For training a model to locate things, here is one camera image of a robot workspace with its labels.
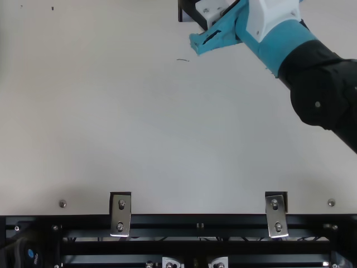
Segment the screw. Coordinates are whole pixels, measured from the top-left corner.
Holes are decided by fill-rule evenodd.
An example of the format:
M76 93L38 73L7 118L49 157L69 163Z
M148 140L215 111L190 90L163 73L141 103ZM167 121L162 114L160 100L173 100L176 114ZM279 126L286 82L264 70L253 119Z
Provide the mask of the screw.
M124 207L125 207L125 200L123 200L123 199L119 200L119 209L123 210Z
M271 204L272 204L274 210L277 210L277 209L278 209L278 200L273 199L272 202L271 202Z
M66 206L67 206L67 202L66 202L66 200L60 200L59 202L58 202L58 205L61 207L61 208L65 208Z
M275 224L275 230L276 230L278 233L280 233L281 230L283 230L283 226L282 226L279 222L277 222L277 223Z
M124 230L124 224L122 222L119 222L117 225L117 230L118 232L123 232Z
M327 201L327 203L329 204L330 207L334 207L335 204L336 204L336 201L335 201L335 199L330 198L330 199Z

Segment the metal bracket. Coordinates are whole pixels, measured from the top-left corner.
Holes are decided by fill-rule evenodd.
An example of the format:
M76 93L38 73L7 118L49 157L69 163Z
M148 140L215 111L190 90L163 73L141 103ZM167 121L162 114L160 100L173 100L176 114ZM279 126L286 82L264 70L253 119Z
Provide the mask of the metal bracket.
M185 268L185 264L177 259L162 257L162 268Z
M332 268L354 268L351 261L344 258L336 251L331 252L331 266Z
M129 236L131 214L131 195L114 194L112 199L112 223L110 225L111 236Z
M289 236L284 197L282 195L266 197L266 213L269 236L271 238Z
M212 260L212 262L208 264L208 268L229 268L228 257L220 257Z

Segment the robotic arm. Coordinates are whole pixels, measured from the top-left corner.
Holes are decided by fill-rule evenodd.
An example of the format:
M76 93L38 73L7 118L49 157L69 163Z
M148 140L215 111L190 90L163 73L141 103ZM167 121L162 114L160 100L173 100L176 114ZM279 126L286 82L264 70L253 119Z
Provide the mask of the robotic arm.
M357 60L329 50L300 17L302 0L178 0L206 31L191 34L204 52L245 43L291 92L300 119L335 132L357 153Z

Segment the metal plate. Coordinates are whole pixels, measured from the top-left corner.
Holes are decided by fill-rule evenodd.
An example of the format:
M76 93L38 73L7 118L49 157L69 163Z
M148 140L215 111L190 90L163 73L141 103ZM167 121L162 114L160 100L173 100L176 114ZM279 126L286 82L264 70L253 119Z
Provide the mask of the metal plate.
M218 264L223 264L223 268L229 268L228 257L220 257L212 260L212 262L208 264L208 268L218 268Z
M284 197L282 195L266 197L266 212L269 236L271 238L288 236Z
M131 195L114 194L112 201L112 222L110 224L110 235L117 237L128 237L130 233L131 218Z
M344 58L356 10L301 3ZM177 0L0 0L0 214L108 214L120 191L135 214L264 214L276 189L289 213L357 213L357 156L304 125L244 44L198 57L199 26L176 15Z
M181 261L173 259L171 257L162 257L162 267L167 267L167 264L171 263L171 267L185 268L185 264L181 264Z

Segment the white table surface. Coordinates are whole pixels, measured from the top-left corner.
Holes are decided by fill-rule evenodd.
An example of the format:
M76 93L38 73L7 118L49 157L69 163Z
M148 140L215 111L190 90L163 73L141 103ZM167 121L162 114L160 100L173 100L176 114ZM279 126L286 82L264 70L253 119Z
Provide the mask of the white table surface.
M345 58L356 10L301 4ZM264 213L265 191L357 213L357 156L244 44L197 56L194 32L176 0L0 0L0 214L108 214L110 192L133 213Z

